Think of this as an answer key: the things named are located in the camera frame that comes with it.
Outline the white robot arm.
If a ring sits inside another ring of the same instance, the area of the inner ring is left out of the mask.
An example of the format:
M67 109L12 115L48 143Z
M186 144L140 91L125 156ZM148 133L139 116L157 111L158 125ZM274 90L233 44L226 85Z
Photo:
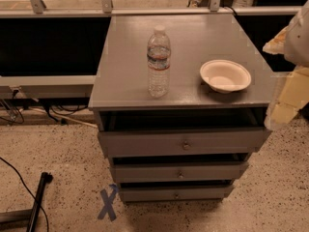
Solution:
M263 47L263 52L282 54L295 68L279 77L272 101L267 108L265 126L276 131L288 125L309 102L309 1L283 28Z

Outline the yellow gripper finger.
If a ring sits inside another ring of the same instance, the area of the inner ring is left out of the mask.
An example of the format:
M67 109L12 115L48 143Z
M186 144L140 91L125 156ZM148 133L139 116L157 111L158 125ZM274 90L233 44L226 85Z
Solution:
M268 130L288 125L309 102L309 68L296 66L277 80L264 124Z
M286 41L288 27L284 27L272 40L263 46L263 52L276 55L284 54L284 45Z

